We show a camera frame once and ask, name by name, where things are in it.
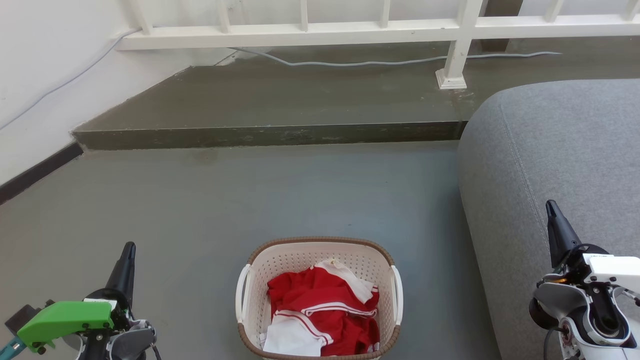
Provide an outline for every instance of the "gray fabric upholstery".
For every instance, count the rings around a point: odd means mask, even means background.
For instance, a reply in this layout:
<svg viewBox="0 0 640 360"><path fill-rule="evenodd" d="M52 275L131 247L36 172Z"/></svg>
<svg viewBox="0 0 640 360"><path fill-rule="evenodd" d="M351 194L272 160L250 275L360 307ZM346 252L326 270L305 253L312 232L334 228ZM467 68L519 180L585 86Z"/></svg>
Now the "gray fabric upholstery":
<svg viewBox="0 0 640 360"><path fill-rule="evenodd" d="M465 128L460 192L503 360L542 359L527 306L551 267L548 199L582 242L640 256L639 99L640 79L527 85L489 98Z"/></svg>

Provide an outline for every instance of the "black baseboard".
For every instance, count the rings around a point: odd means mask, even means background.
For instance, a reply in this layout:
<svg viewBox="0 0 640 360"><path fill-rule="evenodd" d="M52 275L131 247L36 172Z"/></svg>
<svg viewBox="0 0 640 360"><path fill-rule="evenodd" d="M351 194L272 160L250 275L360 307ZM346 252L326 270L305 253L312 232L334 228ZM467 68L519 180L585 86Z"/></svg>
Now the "black baseboard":
<svg viewBox="0 0 640 360"><path fill-rule="evenodd" d="M38 165L9 180L6 184L0 186L0 204L5 203L24 190L27 190L29 186L37 183L62 165L82 155L82 153L83 150L80 145L74 142L52 156L49 156Z"/></svg>
<svg viewBox="0 0 640 360"><path fill-rule="evenodd" d="M235 146L458 140L464 121L302 126L201 127L74 131L89 150L189 149Z"/></svg>

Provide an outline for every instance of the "concrete step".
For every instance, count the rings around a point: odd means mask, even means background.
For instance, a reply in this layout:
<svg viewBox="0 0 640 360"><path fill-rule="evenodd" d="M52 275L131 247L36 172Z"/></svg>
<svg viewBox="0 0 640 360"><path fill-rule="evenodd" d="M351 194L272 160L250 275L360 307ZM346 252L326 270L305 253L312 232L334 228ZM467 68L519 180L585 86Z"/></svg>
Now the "concrete step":
<svg viewBox="0 0 640 360"><path fill-rule="evenodd" d="M443 60L402 66L288 67L263 57L193 67L78 127L89 150L454 140L489 96L565 79L640 78L634 37L512 40L526 59L469 59L466 90L438 89ZM281 47L291 62L403 61L447 42ZM478 53L474 47L472 53Z"/></svg>

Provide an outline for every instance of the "teal handle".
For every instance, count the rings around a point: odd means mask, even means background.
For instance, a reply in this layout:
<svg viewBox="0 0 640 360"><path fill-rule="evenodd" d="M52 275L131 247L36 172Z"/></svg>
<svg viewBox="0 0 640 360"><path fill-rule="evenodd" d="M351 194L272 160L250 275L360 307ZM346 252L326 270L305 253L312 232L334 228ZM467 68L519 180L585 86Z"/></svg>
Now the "teal handle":
<svg viewBox="0 0 640 360"><path fill-rule="evenodd" d="M13 338L9 343L0 350L0 360L10 360L18 356L27 346L19 337Z"/></svg>

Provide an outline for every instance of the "white plastic laundry basket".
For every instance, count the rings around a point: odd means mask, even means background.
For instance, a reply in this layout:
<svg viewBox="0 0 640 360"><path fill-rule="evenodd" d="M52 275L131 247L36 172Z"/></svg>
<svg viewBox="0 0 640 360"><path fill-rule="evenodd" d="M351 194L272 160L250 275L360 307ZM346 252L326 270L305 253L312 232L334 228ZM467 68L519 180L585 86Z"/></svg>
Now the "white plastic laundry basket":
<svg viewBox="0 0 640 360"><path fill-rule="evenodd" d="M376 321L380 328L380 349L370 354L310 357L262 351L260 334L271 324L271 303L267 282L284 272L300 272L320 261L337 259L367 281L378 285L380 300ZM305 237L273 240L249 257L236 288L236 318L244 344L254 354L275 360L368 360L389 351L400 333L403 291L400 273L389 253L367 240L336 237Z"/></svg>

